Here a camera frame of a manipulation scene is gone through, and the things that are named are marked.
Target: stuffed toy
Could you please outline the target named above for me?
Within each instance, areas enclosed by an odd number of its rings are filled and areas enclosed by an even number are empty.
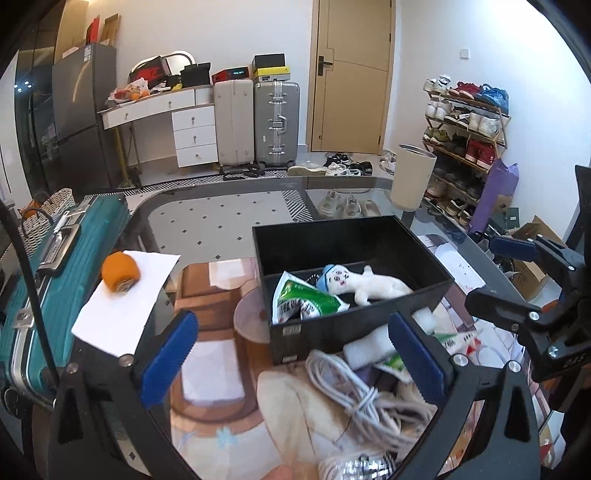
[[[370,305],[369,299],[390,300],[413,292],[402,280],[375,275],[369,265],[365,266],[362,275],[343,265],[327,265],[316,288],[333,295],[355,293],[355,303],[359,306]]]

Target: cardboard box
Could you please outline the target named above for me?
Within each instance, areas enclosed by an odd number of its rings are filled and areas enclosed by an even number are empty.
[[[513,234],[513,238],[519,240],[527,240],[528,238],[535,238],[537,235],[542,235],[549,240],[564,245],[561,238],[546,225],[540,217],[535,216],[530,223],[526,223],[523,227]],[[542,289],[547,281],[547,275],[542,271],[538,265],[532,262],[522,262],[515,260],[515,269],[518,274],[511,280],[513,285],[519,293],[527,301],[532,300]]]

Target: purple bag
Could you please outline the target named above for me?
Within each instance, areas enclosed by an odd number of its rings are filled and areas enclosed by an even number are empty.
[[[488,220],[493,214],[493,209],[499,195],[513,196],[519,182],[519,168],[517,163],[507,167],[498,158],[488,171],[488,180],[484,186],[480,201],[476,206],[476,212],[470,222],[471,232],[484,232]]]

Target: beige suitcase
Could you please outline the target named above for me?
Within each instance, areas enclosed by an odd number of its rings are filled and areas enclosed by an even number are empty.
[[[222,167],[255,160],[252,80],[227,80],[213,86],[217,157]]]

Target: white cable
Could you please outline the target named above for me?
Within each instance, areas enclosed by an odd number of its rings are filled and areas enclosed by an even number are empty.
[[[388,452],[398,452],[400,461],[413,448],[428,425],[433,412],[426,404],[396,398],[367,386],[347,363],[336,355],[318,350],[306,359],[310,381],[318,390],[345,408],[367,441]],[[415,427],[416,436],[402,433],[402,427]]]

